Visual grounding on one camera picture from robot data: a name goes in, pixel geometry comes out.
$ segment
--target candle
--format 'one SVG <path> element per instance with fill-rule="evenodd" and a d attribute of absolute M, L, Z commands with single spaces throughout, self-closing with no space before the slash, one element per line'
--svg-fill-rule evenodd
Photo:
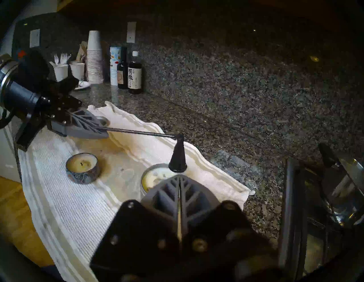
<path fill-rule="evenodd" d="M 97 158 L 88 153 L 77 154 L 71 157 L 66 167 L 69 171 L 80 173 L 92 169 L 97 163 Z"/>
<path fill-rule="evenodd" d="M 66 172 L 73 182 L 88 184 L 99 176 L 100 169 L 93 154 L 80 153 L 67 160 Z"/>
<path fill-rule="evenodd" d="M 142 191 L 142 194 L 145 195 L 149 189 L 176 174 L 168 168 L 168 164 L 163 163 L 151 166 L 142 176 L 142 189 L 145 191 L 144 193 Z"/>

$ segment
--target white towel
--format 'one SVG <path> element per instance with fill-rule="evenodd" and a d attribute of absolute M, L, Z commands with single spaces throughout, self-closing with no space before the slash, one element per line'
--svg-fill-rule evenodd
<path fill-rule="evenodd" d="M 88 110 L 104 116 L 109 127 L 163 133 L 155 123 L 145 123 L 118 109 Z M 110 138 L 60 137 L 42 129 L 28 152 L 19 152 L 23 190 L 34 226 L 65 281 L 97 281 L 88 264 L 121 203 L 140 200 L 140 177 L 157 163 L 168 163 L 175 140 L 120 132 Z M 91 152 L 99 158 L 102 173 L 88 185 L 71 182 L 65 173 L 69 157 Z M 209 188 L 220 200 L 232 200 L 241 208 L 253 194 L 246 186 L 209 163 L 195 146 L 185 142 L 185 174 Z"/>

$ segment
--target plastic fork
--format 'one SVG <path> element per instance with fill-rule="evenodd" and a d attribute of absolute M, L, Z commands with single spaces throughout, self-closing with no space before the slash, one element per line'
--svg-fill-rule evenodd
<path fill-rule="evenodd" d="M 56 63 L 56 65 L 58 65 L 58 63 L 59 63 L 57 54 L 54 54 L 54 62 Z"/>
<path fill-rule="evenodd" d="M 68 55 L 67 53 L 61 54 L 61 64 L 67 64 L 68 59 L 71 57 L 71 55 Z"/>

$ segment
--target stacked paper cups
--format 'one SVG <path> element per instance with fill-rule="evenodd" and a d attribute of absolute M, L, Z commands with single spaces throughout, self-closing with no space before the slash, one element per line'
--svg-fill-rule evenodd
<path fill-rule="evenodd" d="M 118 63 L 121 59 L 121 47 L 110 47 L 110 83 L 118 84 Z"/>
<path fill-rule="evenodd" d="M 90 83 L 102 83 L 102 49 L 100 32 L 90 30 L 87 44 L 87 76 Z"/>

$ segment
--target granite countertop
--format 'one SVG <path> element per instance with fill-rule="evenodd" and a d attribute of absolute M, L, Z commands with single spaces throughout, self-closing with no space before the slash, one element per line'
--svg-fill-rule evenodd
<path fill-rule="evenodd" d="M 103 107 L 110 101 L 142 121 L 158 124 L 166 134 L 182 132 L 204 158 L 256 192 L 248 197 L 244 213 L 257 232 L 277 242 L 285 157 L 279 148 L 151 94 L 132 95 L 117 86 L 99 84 L 71 95 L 85 106 Z"/>

